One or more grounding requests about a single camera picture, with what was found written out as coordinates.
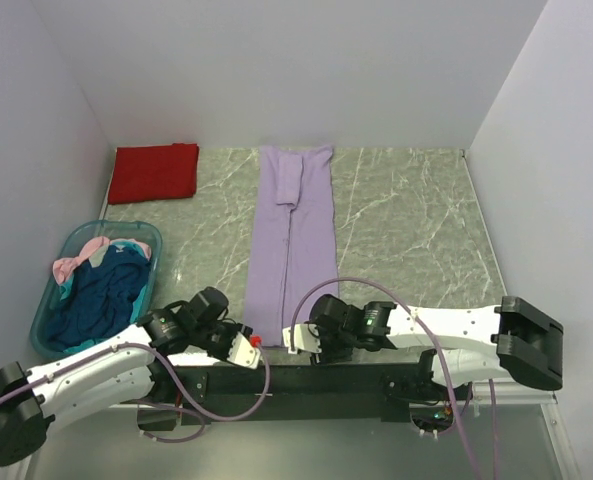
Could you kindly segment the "lavender t shirt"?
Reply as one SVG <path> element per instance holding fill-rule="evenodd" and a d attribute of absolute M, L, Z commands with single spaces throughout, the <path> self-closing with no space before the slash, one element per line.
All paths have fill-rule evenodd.
<path fill-rule="evenodd" d="M 333 153 L 331 146 L 259 149 L 243 323 L 266 347 L 281 347 L 299 301 L 338 276 Z"/>

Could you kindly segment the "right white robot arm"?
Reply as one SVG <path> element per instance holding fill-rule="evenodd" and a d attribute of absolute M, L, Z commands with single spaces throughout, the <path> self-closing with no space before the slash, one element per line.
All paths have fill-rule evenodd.
<path fill-rule="evenodd" d="M 515 296 L 495 306 L 439 309 L 384 301 L 358 308 L 326 294 L 293 335 L 318 363 L 347 361 L 356 349 L 431 351 L 431 364 L 414 377 L 428 399 L 449 386 L 496 378 L 542 391 L 563 386 L 562 324 Z"/>

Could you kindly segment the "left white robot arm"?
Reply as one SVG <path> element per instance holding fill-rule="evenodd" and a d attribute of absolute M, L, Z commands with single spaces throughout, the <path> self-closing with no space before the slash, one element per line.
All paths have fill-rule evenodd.
<path fill-rule="evenodd" d="M 50 427 L 83 417 L 85 406 L 99 410 L 146 396 L 155 402 L 169 399 L 176 378 L 167 371 L 172 368 L 168 358 L 188 347 L 218 361 L 257 368 L 261 354 L 251 343 L 252 330 L 227 318 L 228 306 L 222 292 L 207 287 L 189 301 L 149 311 L 71 356 L 29 370 L 17 362 L 0 368 L 0 467 L 32 455 Z"/>

